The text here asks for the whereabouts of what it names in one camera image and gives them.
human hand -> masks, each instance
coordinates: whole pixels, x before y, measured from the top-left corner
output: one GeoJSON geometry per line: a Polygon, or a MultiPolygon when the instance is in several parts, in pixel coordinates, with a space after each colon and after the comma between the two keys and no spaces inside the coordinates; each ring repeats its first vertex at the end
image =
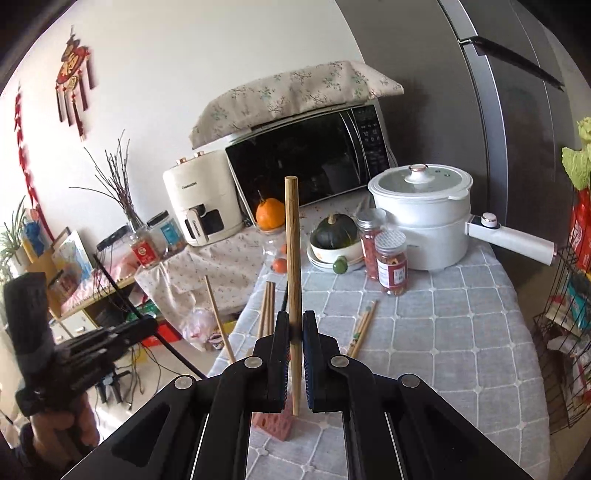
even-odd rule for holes
{"type": "Polygon", "coordinates": [[[33,427],[33,447],[41,459],[58,469],[64,469],[73,459],[60,443],[56,430],[67,430],[76,421],[80,429],[80,441],[87,446],[96,447],[100,436],[96,428],[88,395],[84,393],[78,401],[81,403],[77,419],[67,411],[37,413],[31,417],[33,427]]]}

wire basket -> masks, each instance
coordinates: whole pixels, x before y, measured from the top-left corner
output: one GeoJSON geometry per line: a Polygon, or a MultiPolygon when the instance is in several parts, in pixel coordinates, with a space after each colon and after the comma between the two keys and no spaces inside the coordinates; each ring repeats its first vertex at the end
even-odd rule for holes
{"type": "Polygon", "coordinates": [[[571,246],[558,257],[550,296],[532,332],[551,433],[572,427],[591,407],[591,273],[577,264],[571,246]]]}

microwave oven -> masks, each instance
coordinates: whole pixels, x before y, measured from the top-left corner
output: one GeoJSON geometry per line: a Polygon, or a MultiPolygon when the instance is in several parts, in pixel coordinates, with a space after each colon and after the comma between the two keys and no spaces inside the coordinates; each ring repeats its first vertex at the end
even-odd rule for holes
{"type": "Polygon", "coordinates": [[[225,150],[245,221],[261,199],[285,202],[284,178],[298,177],[300,206],[365,187],[395,167],[377,100],[336,105],[260,125],[200,147],[225,150]]]}

white electric pot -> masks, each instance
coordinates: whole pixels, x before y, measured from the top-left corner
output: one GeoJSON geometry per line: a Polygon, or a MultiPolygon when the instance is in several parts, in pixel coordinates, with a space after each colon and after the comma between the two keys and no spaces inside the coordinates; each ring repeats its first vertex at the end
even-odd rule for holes
{"type": "Polygon", "coordinates": [[[469,236],[550,265],[552,242],[503,227],[492,213],[471,214],[472,183],[459,168],[425,164],[391,168],[369,182],[375,206],[406,234],[408,267],[438,270],[457,263],[469,236]]]}

refrigerator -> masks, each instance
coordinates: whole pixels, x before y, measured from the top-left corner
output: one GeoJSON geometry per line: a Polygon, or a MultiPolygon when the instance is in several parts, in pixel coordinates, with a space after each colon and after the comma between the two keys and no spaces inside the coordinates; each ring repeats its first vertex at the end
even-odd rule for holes
{"type": "Polygon", "coordinates": [[[379,100],[398,164],[462,168],[472,213],[563,245],[574,126],[537,19],[515,0],[336,2],[365,63],[404,87],[379,100]]]}

